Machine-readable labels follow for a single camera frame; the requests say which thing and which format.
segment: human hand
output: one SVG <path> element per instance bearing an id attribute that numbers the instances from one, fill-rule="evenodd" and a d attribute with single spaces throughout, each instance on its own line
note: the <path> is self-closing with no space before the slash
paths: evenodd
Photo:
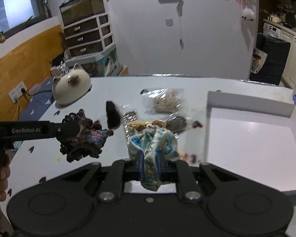
<path id="1" fill-rule="evenodd" d="M 0 168 L 0 202 L 5 201 L 7 194 L 5 190 L 8 188 L 8 177 L 10 176 L 10 158 L 6 154 L 2 167 Z"/>

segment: metal bolt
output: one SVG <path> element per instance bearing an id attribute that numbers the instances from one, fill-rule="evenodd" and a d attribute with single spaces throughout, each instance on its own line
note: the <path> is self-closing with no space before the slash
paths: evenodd
<path id="1" fill-rule="evenodd" d="M 148 203 L 153 203 L 154 201 L 155 201 L 155 199 L 152 197 L 146 198 L 146 202 L 148 202 Z"/>
<path id="2" fill-rule="evenodd" d="M 185 197 L 189 200 L 198 200 L 201 197 L 201 194 L 197 191 L 188 191 L 185 194 Z"/>
<path id="3" fill-rule="evenodd" d="M 104 191 L 99 194 L 101 200 L 112 200 L 114 199 L 115 194 L 110 191 Z"/>

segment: white table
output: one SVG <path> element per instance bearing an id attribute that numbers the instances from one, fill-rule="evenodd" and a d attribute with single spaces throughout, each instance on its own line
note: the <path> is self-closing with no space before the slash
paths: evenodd
<path id="1" fill-rule="evenodd" d="M 142 89 L 149 88 L 181 88 L 184 89 L 185 98 L 188 101 L 188 113 L 202 124 L 206 123 L 206 102 L 207 92 L 221 90 L 223 92 L 236 93 L 248 96 L 255 96 L 292 103 L 292 90 L 284 87 L 274 87 L 236 80 L 217 79 L 217 78 L 189 78 L 189 77 L 109 77 L 93 78 L 92 90 L 74 104 L 58 109 L 55 103 L 45 112 L 41 120 L 51 122 L 61 122 L 65 115 L 70 112 L 78 112 L 84 109 L 85 115 L 92 120 L 99 119 L 103 127 L 106 127 L 105 103 L 112 100 L 117 105 L 129 104 L 129 109 L 139 112 L 140 119 L 149 119 L 145 114 L 143 98 L 140 94 Z M 202 159 L 203 150 L 195 151 L 195 147 L 204 147 L 205 130 L 192 129 L 193 134 L 186 133 L 179 136 L 178 150 L 188 154 L 197 153 L 198 158 Z M 65 156 L 59 152 L 59 142 L 56 139 L 32 140 L 23 142 L 11 163 L 11 176 L 9 178 L 9 189 L 12 195 L 30 186 L 39 183 L 42 177 L 47 180 L 62 175 L 73 169 L 95 161 L 87 157 L 80 161 L 68 163 Z M 111 165 L 113 161 L 128 157 L 124 128 L 120 127 L 114 131 L 114 135 L 107 139 L 103 148 L 103 153 L 98 159 L 103 166 Z M 130 187 L 132 191 L 138 185 Z M 161 191 L 171 191 L 171 187 Z M 6 213 L 7 201 L 2 203 L 2 211 Z"/>

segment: electrical outlet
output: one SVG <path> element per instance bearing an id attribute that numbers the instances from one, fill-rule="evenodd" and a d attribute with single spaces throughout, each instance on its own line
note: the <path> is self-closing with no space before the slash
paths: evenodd
<path id="1" fill-rule="evenodd" d="M 26 88 L 24 82 L 19 83 L 15 88 L 21 96 L 22 96 L 22 91 L 21 91 L 22 88 L 24 88 L 25 91 L 27 91 L 27 88 Z"/>
<path id="2" fill-rule="evenodd" d="M 19 92 L 16 90 L 16 88 L 14 88 L 11 92 L 9 92 L 9 98 L 11 99 L 11 101 L 12 101 L 13 103 L 16 103 L 20 97 L 21 97 L 21 95 L 20 95 Z"/>

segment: fish tank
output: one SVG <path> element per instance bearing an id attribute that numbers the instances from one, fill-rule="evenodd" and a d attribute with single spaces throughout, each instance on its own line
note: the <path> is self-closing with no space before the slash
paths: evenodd
<path id="1" fill-rule="evenodd" d="M 70 0 L 59 6 L 64 26 L 104 13 L 103 0 Z"/>

